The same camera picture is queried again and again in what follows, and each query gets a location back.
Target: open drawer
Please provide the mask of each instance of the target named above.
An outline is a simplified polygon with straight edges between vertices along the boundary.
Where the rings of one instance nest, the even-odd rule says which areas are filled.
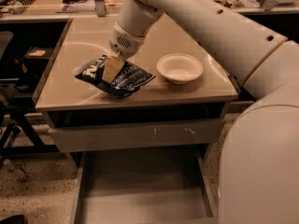
[[[196,146],[86,152],[71,223],[217,223]]]

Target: floor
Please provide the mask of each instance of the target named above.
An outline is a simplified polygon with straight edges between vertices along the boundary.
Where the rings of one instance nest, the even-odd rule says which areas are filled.
[[[217,203],[219,159],[225,135],[238,114],[225,116],[226,124],[219,139],[211,149],[205,163],[206,175]],[[45,144],[52,144],[48,126],[37,120],[34,127]],[[10,146],[30,144],[28,138],[19,133],[11,137]],[[11,158],[22,166],[27,174],[26,182],[18,182],[0,164],[0,220],[24,214],[30,224],[68,224],[72,216],[77,173],[64,154],[45,154]]]

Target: white bowl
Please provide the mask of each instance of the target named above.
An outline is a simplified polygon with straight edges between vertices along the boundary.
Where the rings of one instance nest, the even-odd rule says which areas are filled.
[[[193,56],[187,54],[169,54],[157,63],[159,74],[170,82],[182,85],[199,78],[203,65]]]

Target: snack bag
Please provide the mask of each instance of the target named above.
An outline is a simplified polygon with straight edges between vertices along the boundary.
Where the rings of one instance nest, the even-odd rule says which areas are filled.
[[[101,58],[76,68],[73,74],[75,78],[91,83],[96,88],[111,94],[117,99],[124,99],[130,96],[136,91],[139,91],[141,86],[146,85],[155,78],[155,75],[126,61],[116,78],[109,84],[102,79],[106,60],[107,56],[102,55]]]

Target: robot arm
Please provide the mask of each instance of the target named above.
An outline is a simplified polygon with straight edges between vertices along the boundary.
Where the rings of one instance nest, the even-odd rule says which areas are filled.
[[[110,40],[137,53],[163,13],[258,99],[221,153],[220,224],[299,222],[299,46],[210,0],[125,0]]]

